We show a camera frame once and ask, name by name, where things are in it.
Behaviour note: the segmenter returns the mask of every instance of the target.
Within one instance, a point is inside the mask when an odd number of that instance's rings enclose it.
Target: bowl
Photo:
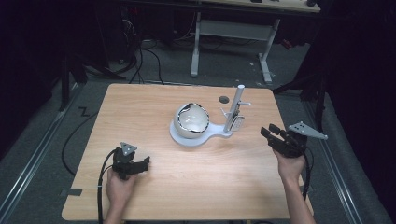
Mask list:
[[[185,138],[198,138],[209,126],[209,114],[196,103],[181,106],[174,117],[178,134]]]

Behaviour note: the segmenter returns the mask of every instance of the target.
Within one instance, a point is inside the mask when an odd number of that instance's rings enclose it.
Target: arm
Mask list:
[[[105,224],[119,224],[122,214],[131,198],[137,175],[131,175],[128,180],[121,180],[112,169],[107,171],[106,194],[110,200]]]
[[[285,158],[277,151],[274,151],[274,153],[277,157],[278,171],[286,193],[290,223],[316,223],[308,206],[305,203],[302,193],[300,192],[300,186],[298,182],[300,173],[305,165],[304,157]]]

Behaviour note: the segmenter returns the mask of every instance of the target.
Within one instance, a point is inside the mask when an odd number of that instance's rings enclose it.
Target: hand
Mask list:
[[[110,200],[110,207],[105,223],[120,223],[122,213],[134,190],[136,178],[137,175],[131,175],[128,180],[122,180],[113,169],[107,171],[106,194]]]
[[[284,184],[298,184],[301,171],[305,165],[305,158],[300,156],[298,158],[286,158],[279,152],[273,150],[278,162],[278,172]]]

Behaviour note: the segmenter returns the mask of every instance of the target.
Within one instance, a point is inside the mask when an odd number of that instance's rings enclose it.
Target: light wood tabletop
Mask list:
[[[199,0],[201,2],[235,5],[241,7],[264,7],[271,9],[290,10],[299,12],[319,13],[320,7],[315,4],[309,7],[306,0],[262,0],[260,3],[252,3],[250,0]]]
[[[120,142],[136,146],[134,161],[150,156],[149,169],[139,174],[127,220],[247,220],[288,218],[277,160],[261,126],[284,128],[270,90],[245,88],[242,128],[230,138],[213,137],[199,147],[183,147],[169,133],[177,109],[198,103],[210,121],[224,124],[236,88],[112,84],[108,87],[91,137],[67,197],[63,218],[97,219],[97,182],[102,164]],[[220,96],[230,103],[222,104]],[[103,189],[104,216],[108,199]]]

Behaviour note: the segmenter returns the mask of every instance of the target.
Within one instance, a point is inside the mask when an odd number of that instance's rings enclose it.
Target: round base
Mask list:
[[[176,128],[174,126],[174,122],[171,121],[171,125],[169,127],[169,132],[172,136],[172,138],[179,143],[180,145],[184,147],[198,147],[205,143],[209,138],[211,137],[224,137],[228,138],[231,135],[233,135],[233,132],[227,132],[225,133],[224,131],[224,125],[218,125],[214,124],[212,122],[209,122],[209,126],[207,126],[206,131],[198,137],[198,138],[185,138],[180,136],[178,132],[176,131]]]

